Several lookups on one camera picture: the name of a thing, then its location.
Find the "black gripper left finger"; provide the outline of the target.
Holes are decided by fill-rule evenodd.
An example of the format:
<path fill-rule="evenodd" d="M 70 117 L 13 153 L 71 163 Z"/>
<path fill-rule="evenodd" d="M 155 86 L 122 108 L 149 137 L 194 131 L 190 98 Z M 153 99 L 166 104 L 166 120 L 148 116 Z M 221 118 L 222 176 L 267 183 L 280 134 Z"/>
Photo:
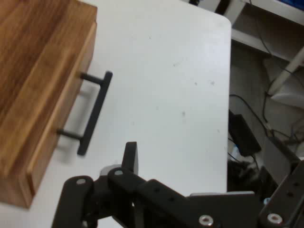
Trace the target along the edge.
<path fill-rule="evenodd" d="M 125 145 L 122 165 L 93 180 L 76 176 L 65 181 L 53 219 L 54 228 L 96 228 L 113 217 L 124 228 L 195 228 L 190 201 L 156 180 L 135 173 L 137 143 Z"/>

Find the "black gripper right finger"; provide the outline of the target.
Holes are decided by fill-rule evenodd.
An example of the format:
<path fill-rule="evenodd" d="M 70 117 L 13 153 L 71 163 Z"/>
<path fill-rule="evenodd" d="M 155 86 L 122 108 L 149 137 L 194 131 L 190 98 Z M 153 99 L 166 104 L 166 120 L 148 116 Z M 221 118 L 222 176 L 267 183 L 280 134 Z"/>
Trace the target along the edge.
<path fill-rule="evenodd" d="M 302 228 L 304 226 L 304 162 L 278 186 L 258 216 L 260 228 Z"/>

